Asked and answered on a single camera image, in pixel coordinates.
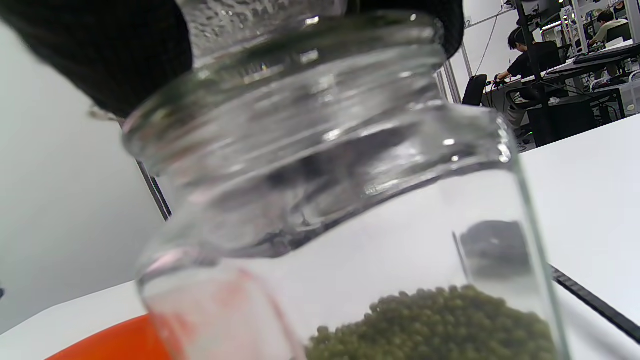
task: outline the metal pole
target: metal pole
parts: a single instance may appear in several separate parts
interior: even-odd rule
[[[469,54],[467,53],[467,48],[465,47],[465,41],[462,40],[462,46],[460,47],[460,51],[462,52],[462,58],[465,60],[465,66],[467,67],[467,75],[471,78],[474,75],[474,71],[471,69],[471,63],[469,62]]]
[[[634,44],[638,44],[640,42],[640,5],[638,5],[638,0],[625,0],[625,8]]]
[[[451,61],[445,62],[442,70],[444,71],[444,76],[447,78],[447,84],[451,92],[451,100],[456,104],[461,103],[462,98],[460,97],[460,90],[458,90],[458,83],[456,82],[456,75],[453,73]]]
[[[485,20],[480,20],[480,21],[478,21],[478,22],[475,22],[475,23],[473,23],[473,24],[471,24],[471,25],[467,26],[467,29],[473,28],[474,26],[476,26],[476,25],[480,25],[480,24],[482,24],[482,23],[484,23],[484,22],[487,22],[487,21],[489,21],[489,20],[493,20],[493,19],[495,19],[496,17],[498,17],[498,16],[502,16],[502,15],[504,15],[504,14],[506,14],[506,13],[510,13],[510,12],[512,12],[513,10],[515,10],[515,9],[509,9],[509,10],[505,10],[505,11],[503,11],[503,12],[499,12],[499,13],[495,14],[495,15],[494,15],[494,16],[492,16],[492,17],[488,17],[488,18],[486,18]]]
[[[533,34],[531,34],[531,30],[529,30],[529,23],[527,21],[527,13],[524,10],[524,5],[522,4],[522,0],[514,0],[516,4],[516,8],[518,9],[518,23],[522,28],[522,34],[524,35],[524,41],[527,45],[529,54],[529,63],[531,65],[531,70],[533,70],[533,76],[536,78],[536,83],[533,85],[534,90],[540,96],[540,101],[542,105],[542,115],[544,117],[543,121],[541,121],[541,130],[543,132],[542,138],[545,143],[550,143],[552,141],[552,130],[549,124],[551,119],[551,111],[549,109],[549,98],[547,97],[547,93],[545,92],[545,85],[542,83],[542,75],[540,74],[540,62],[538,60],[538,52],[536,48],[533,47]]]
[[[589,43],[587,42],[587,36],[584,34],[584,23],[582,22],[582,16],[580,15],[580,4],[578,1],[573,2],[573,13],[575,14],[575,21],[578,24],[578,36],[580,36],[580,44],[582,44],[582,53],[589,52]]]
[[[444,77],[442,76],[442,70],[436,71],[436,82],[438,83],[438,88],[440,89],[440,94],[442,94],[442,98],[447,101],[451,101],[449,99],[449,95],[447,94],[446,87],[444,86]]]

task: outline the jar mouth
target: jar mouth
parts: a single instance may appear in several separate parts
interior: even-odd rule
[[[154,175],[204,149],[246,155],[238,154],[239,149],[233,154],[223,150],[229,150],[230,142],[247,141],[243,131],[250,130],[248,121],[258,121],[248,113],[291,110],[302,100],[324,102],[320,108],[348,111],[354,97],[371,95],[375,86],[398,81],[410,84],[411,92],[424,92],[417,97],[404,94],[403,101],[387,91],[390,100],[406,105],[432,93],[425,86],[433,84],[433,73],[446,59],[442,25],[429,15],[414,12],[370,13],[348,19],[314,17],[283,26],[273,35],[267,42],[196,69],[156,93],[124,124],[125,148]],[[344,86],[347,81],[351,87]],[[279,92],[287,86],[297,86],[317,99],[302,99],[302,93],[291,91],[286,91],[287,96],[294,98],[285,99]],[[349,127],[375,115],[356,116]],[[268,121],[266,115],[261,118],[259,121]],[[283,121],[272,126],[282,126]],[[300,124],[295,119],[286,121]],[[289,131],[286,137],[304,137],[309,131],[331,137],[332,131],[333,135],[344,132],[345,124],[328,117],[314,125],[295,126],[297,132]]]

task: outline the orange bowl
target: orange bowl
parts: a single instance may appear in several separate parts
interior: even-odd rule
[[[48,360],[171,360],[149,315],[90,336]]]

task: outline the black chair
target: black chair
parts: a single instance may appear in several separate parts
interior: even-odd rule
[[[484,88],[486,88],[487,75],[472,76],[467,83],[465,96],[462,98],[463,105],[480,106]]]
[[[622,24],[616,26],[615,28],[611,28],[607,30],[607,42],[612,42],[618,38],[624,39],[624,41],[629,41],[632,39],[631,37],[631,27],[629,23]]]

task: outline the desk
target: desk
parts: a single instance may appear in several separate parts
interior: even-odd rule
[[[640,115],[530,151],[522,163],[550,262],[640,322],[636,133]],[[560,287],[556,293],[574,360],[640,359],[630,339]],[[0,335],[0,359],[42,360],[144,312],[133,283],[88,295]]]
[[[640,115],[522,155],[549,262],[640,323]]]

